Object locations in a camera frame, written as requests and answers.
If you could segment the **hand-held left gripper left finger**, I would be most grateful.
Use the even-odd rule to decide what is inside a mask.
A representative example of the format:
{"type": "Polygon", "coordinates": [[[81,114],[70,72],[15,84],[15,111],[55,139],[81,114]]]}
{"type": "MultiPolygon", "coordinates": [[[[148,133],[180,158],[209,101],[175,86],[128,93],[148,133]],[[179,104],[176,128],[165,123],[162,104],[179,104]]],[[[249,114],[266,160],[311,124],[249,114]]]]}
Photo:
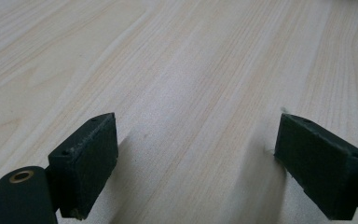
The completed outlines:
{"type": "Polygon", "coordinates": [[[63,217],[88,217],[117,159],[113,113],[87,120],[48,155],[55,203],[63,217]]]}

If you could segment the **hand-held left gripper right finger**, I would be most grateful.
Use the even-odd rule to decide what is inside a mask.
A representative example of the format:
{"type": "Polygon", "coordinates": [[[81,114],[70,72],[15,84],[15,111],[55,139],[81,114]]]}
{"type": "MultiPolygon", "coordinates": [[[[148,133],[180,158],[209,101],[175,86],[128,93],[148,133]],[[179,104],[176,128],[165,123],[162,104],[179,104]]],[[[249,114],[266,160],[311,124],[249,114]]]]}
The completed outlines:
{"type": "Polygon", "coordinates": [[[358,147],[309,119],[283,113],[274,157],[328,219],[353,219],[358,147]]]}

